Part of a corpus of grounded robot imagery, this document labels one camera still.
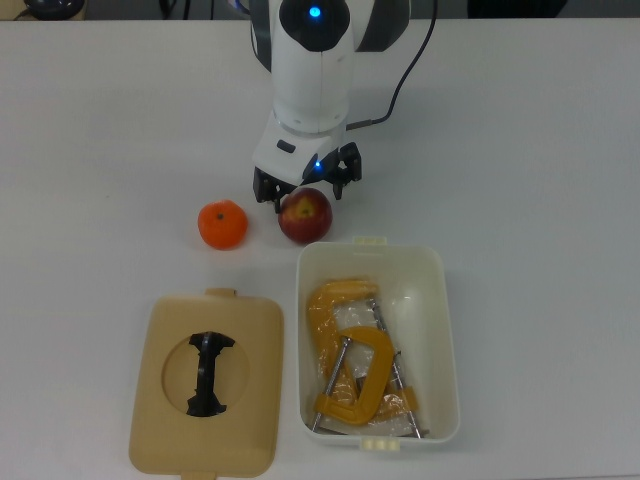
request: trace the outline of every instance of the yellow c-clamp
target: yellow c-clamp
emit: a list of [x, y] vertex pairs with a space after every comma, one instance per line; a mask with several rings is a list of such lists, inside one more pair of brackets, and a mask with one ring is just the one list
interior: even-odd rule
[[[315, 403], [316, 418], [312, 426], [315, 431], [323, 415], [328, 415], [350, 425], [364, 425], [374, 417], [385, 420], [395, 415], [411, 416], [417, 410], [417, 401], [411, 387], [400, 385], [388, 388], [390, 373], [398, 373], [393, 343], [386, 331], [379, 312], [376, 327], [358, 326], [338, 331], [334, 310], [339, 305], [356, 301], [372, 300], [378, 296], [378, 286], [361, 279], [339, 280], [324, 284], [311, 296], [307, 304], [309, 328], [316, 350], [320, 353], [320, 366], [328, 379], [323, 393]], [[347, 348], [352, 342], [372, 347], [373, 359], [360, 395], [351, 370], [345, 362]], [[399, 397], [395, 400], [386, 393]], [[419, 430], [417, 423], [414, 431]]]

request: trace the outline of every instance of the metal rod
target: metal rod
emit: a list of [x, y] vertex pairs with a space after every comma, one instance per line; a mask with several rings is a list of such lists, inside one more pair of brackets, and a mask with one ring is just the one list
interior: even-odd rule
[[[375, 298], [369, 300], [369, 307], [373, 311], [373, 318], [376, 321], [376, 325], [378, 329], [385, 332], [387, 335], [389, 334], [389, 329], [387, 328], [387, 324], [384, 321], [384, 317], [382, 316], [382, 312], [380, 311], [380, 305], [376, 302]], [[402, 373], [400, 371], [400, 366], [396, 361], [395, 357], [393, 359], [393, 363], [391, 364], [391, 376], [393, 377], [393, 386], [396, 390], [404, 389], [404, 378], [402, 377]], [[416, 438], [422, 438], [422, 432], [420, 431], [420, 425], [418, 424], [418, 419], [414, 415], [413, 411], [409, 411], [406, 414], [407, 420], [411, 425], [411, 430], [413, 431], [413, 436]]]
[[[324, 394], [328, 397], [333, 393], [333, 387], [336, 386], [336, 382], [338, 381], [338, 375], [340, 374], [340, 368], [342, 368], [342, 364], [344, 363], [344, 358], [347, 355], [347, 349], [349, 345], [351, 345], [351, 338], [342, 337], [342, 347], [338, 352], [338, 357], [336, 358], [336, 362], [333, 364], [333, 371], [331, 372], [331, 376], [329, 377], [329, 381], [327, 382], [327, 386], [324, 388]], [[315, 432], [318, 430], [318, 426], [320, 425], [320, 421], [322, 420], [322, 413], [317, 412], [316, 417], [313, 420], [313, 425], [311, 426], [311, 431]]]

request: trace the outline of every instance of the plastic bag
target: plastic bag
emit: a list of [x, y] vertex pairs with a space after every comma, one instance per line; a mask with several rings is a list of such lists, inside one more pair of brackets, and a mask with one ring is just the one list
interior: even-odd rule
[[[327, 282], [309, 298], [307, 320], [317, 353], [320, 384], [326, 385], [331, 376], [342, 348], [342, 338], [345, 335], [354, 338], [346, 351], [331, 394], [323, 396], [323, 392], [318, 392], [315, 409], [324, 413], [318, 424], [318, 432], [415, 436], [417, 426], [415, 417], [412, 422], [411, 412], [415, 412], [419, 406], [413, 389], [403, 383], [400, 355], [393, 348], [378, 299], [378, 286], [369, 279]], [[378, 347], [359, 342], [359, 335], [375, 340]], [[393, 353], [386, 357], [388, 362], [384, 365], [387, 370], [370, 372], [376, 348], [387, 352], [393, 349]], [[371, 385], [384, 384], [383, 391], [378, 389], [375, 396], [371, 397], [372, 389], [365, 387], [368, 379]], [[373, 410], [369, 409], [370, 417], [363, 415], [356, 407], [364, 388], [369, 400], [367, 403], [371, 405], [375, 402]]]

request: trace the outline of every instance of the orange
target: orange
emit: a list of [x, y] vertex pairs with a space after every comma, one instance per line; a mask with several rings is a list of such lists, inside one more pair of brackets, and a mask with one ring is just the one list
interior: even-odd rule
[[246, 213], [231, 200], [220, 200], [202, 207], [198, 215], [200, 236], [207, 245], [228, 250], [242, 242], [249, 220]]

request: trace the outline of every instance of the black cable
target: black cable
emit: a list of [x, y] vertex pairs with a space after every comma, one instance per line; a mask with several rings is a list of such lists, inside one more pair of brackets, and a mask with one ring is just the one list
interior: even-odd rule
[[29, 15], [29, 9], [25, 8], [23, 11], [21, 11], [18, 16], [16, 18], [13, 19], [13, 21], [15, 22], [16, 20], [20, 20], [22, 17], [26, 17], [27, 15]]
[[396, 100], [398, 99], [398, 94], [400, 93], [400, 89], [402, 88], [404, 81], [407, 79], [407, 77], [411, 73], [411, 70], [413, 70], [413, 67], [415, 67], [416, 63], [418, 63], [418, 60], [420, 60], [420, 57], [422, 56], [422, 52], [424, 52], [424, 49], [427, 47], [427, 44], [431, 39], [431, 35], [433, 34], [433, 29], [436, 26], [437, 17], [438, 17], [438, 0], [433, 0], [433, 13], [431, 15], [431, 24], [429, 25], [429, 31], [427, 32], [427, 36], [424, 38], [422, 45], [420, 45], [420, 48], [418, 49], [418, 53], [413, 58], [413, 60], [405, 70], [404, 74], [402, 75], [402, 78], [398, 82], [398, 86], [396, 87], [395, 92], [393, 92], [393, 97], [391, 98], [391, 104], [389, 105], [389, 110], [387, 110], [386, 115], [384, 117], [375, 118], [373, 120], [361, 120], [359, 122], [350, 123], [347, 125], [347, 130], [355, 130], [357, 128], [368, 127], [369, 125], [377, 125], [378, 123], [382, 123], [389, 119], [389, 117], [391, 116], [391, 113], [393, 112], [393, 107], [395, 107], [396, 105]]
[[160, 0], [160, 10], [162, 10], [162, 19], [167, 20], [173, 12], [173, 7], [176, 6], [176, 0], [169, 3], [167, 0]]

